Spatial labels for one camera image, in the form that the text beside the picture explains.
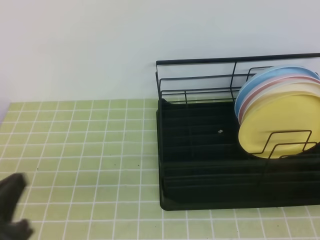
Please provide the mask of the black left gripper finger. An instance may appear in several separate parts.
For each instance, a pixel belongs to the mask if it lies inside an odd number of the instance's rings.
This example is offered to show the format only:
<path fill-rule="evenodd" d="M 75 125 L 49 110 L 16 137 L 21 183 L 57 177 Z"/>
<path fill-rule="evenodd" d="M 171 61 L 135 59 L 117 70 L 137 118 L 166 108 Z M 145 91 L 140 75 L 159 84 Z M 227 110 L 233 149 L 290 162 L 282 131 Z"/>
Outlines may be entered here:
<path fill-rule="evenodd" d="M 13 173 L 0 181 L 0 220 L 11 222 L 27 181 L 23 173 Z"/>

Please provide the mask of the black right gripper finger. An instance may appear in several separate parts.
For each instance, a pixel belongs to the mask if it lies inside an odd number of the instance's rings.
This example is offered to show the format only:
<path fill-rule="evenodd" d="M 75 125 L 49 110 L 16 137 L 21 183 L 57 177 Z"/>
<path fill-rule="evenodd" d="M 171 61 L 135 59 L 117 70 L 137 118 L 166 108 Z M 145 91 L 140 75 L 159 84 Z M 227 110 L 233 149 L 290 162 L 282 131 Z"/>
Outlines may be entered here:
<path fill-rule="evenodd" d="M 27 219 L 17 222 L 0 222 L 0 240 L 28 240 L 33 233 L 34 229 Z"/>

